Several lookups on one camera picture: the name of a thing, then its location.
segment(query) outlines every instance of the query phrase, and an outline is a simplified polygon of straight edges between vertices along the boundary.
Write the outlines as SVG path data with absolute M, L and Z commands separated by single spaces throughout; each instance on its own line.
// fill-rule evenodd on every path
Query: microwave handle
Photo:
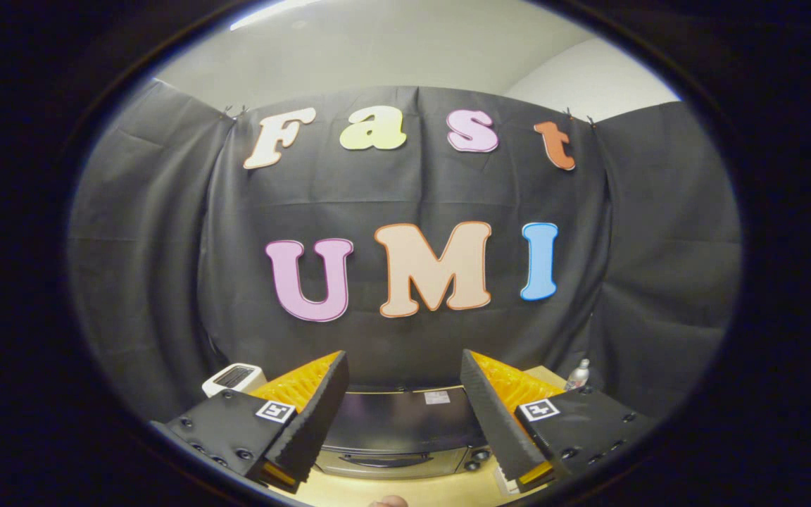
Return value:
M 370 466 L 371 468 L 402 468 L 403 466 L 421 465 L 427 463 L 433 458 L 428 456 L 427 453 L 415 456 L 414 458 L 400 458 L 400 459 L 371 459 L 371 458 L 354 458 L 352 455 L 340 456 L 341 460 L 347 463 L 361 466 Z

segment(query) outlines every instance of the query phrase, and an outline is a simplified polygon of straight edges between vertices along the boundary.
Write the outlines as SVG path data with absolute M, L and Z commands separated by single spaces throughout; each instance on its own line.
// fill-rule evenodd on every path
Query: ceiling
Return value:
M 234 21 L 156 77 L 232 112 L 376 85 L 502 95 L 594 38 L 521 0 L 321 0 L 231 32 Z

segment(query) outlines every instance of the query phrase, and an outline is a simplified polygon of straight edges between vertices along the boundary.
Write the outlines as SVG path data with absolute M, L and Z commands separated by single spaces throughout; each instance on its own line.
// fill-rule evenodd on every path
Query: microwave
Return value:
M 491 456 L 461 387 L 347 392 L 315 467 L 330 475 L 418 479 L 474 472 Z

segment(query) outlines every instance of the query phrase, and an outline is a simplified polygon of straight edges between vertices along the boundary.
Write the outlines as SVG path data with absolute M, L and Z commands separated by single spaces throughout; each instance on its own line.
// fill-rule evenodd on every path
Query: beige letter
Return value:
M 453 229 L 444 254 L 437 259 L 425 235 L 412 224 L 385 225 L 374 240 L 386 248 L 389 295 L 380 307 L 384 317 L 408 317 L 418 312 L 410 283 L 431 311 L 440 308 L 450 282 L 453 296 L 446 301 L 452 309 L 480 308 L 490 302 L 485 288 L 484 258 L 490 224 L 462 222 Z
M 358 109 L 350 115 L 350 123 L 340 134 L 340 144 L 347 150 L 364 150 L 373 146 L 392 150 L 406 142 L 402 133 L 403 112 L 392 106 Z
M 258 140 L 255 142 L 255 149 L 250 157 L 242 163 L 245 169 L 258 169 L 273 165 L 280 160 L 280 153 L 277 153 L 277 141 L 283 143 L 284 148 L 289 148 L 296 141 L 299 134 L 299 122 L 310 124 L 315 121 L 315 107 L 307 107 L 283 115 L 268 116 L 261 120 L 261 132 L 258 133 Z M 284 128 L 287 122 L 294 122 L 293 125 Z

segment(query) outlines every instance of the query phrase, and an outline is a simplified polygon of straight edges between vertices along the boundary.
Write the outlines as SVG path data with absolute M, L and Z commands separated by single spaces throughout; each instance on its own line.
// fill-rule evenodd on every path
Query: cutout letter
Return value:
M 550 162 L 564 170 L 574 169 L 574 159 L 565 154 L 564 144 L 569 144 L 569 136 L 563 134 L 553 122 L 534 125 L 534 131 L 543 134 L 543 147 Z
M 406 142 L 402 133 L 403 112 L 391 106 L 373 106 L 358 109 L 350 115 L 350 123 L 342 134 L 340 144 L 347 150 L 364 150 L 373 146 L 379 150 L 392 150 Z
M 327 299 L 316 303 L 302 295 L 299 284 L 299 257 L 306 250 L 299 241 L 274 241 L 265 248 L 274 266 L 274 288 L 280 305 L 302 320 L 327 322 L 340 317 L 348 306 L 346 257 L 352 241 L 323 239 L 315 243 L 315 253 L 325 260 Z
M 380 307 L 384 317 L 408 317 L 418 312 L 411 283 L 431 311 L 440 308 L 453 282 L 453 296 L 446 301 L 452 309 L 480 308 L 490 302 L 485 288 L 484 257 L 490 224 L 462 222 L 453 229 L 444 254 L 438 259 L 425 235 L 412 224 L 386 225 L 377 229 L 374 240 L 386 248 L 389 295 Z
M 293 141 L 296 141 L 296 135 L 299 134 L 299 123 L 310 124 L 313 121 L 315 121 L 315 107 L 264 118 L 258 122 L 261 125 L 261 132 L 258 133 L 255 149 L 242 163 L 242 166 L 245 169 L 258 169 L 277 163 L 280 160 L 277 141 L 282 142 L 284 148 L 289 148 Z M 287 122 L 293 122 L 293 124 L 284 128 Z
M 499 145 L 496 133 L 487 128 L 493 120 L 483 111 L 457 109 L 446 116 L 446 124 L 453 129 L 446 138 L 456 150 L 485 154 Z
M 521 299 L 537 301 L 556 293 L 553 283 L 553 241 L 559 235 L 555 224 L 532 222 L 521 229 L 527 240 L 530 259 L 527 263 L 527 285 L 521 289 Z

